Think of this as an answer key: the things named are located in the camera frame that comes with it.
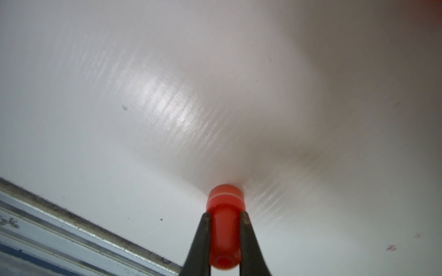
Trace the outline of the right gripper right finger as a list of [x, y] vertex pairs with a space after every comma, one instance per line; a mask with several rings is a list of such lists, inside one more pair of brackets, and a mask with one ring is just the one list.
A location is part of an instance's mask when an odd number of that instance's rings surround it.
[[241, 246], [240, 276], [271, 276], [254, 233], [252, 222], [245, 211], [240, 214], [239, 228]]

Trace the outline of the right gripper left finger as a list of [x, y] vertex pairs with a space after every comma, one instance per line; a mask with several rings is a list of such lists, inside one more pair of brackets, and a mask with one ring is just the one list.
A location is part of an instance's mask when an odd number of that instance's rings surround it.
[[200, 219], [191, 248], [179, 276], [210, 276], [211, 216], [204, 213]]

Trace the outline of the red stamp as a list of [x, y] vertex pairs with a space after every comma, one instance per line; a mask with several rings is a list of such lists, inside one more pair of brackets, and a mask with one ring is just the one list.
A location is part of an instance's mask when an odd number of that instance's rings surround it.
[[206, 212], [211, 217], [210, 264], [219, 270], [230, 270], [241, 262], [240, 217], [246, 210], [243, 192], [230, 184], [210, 191]]

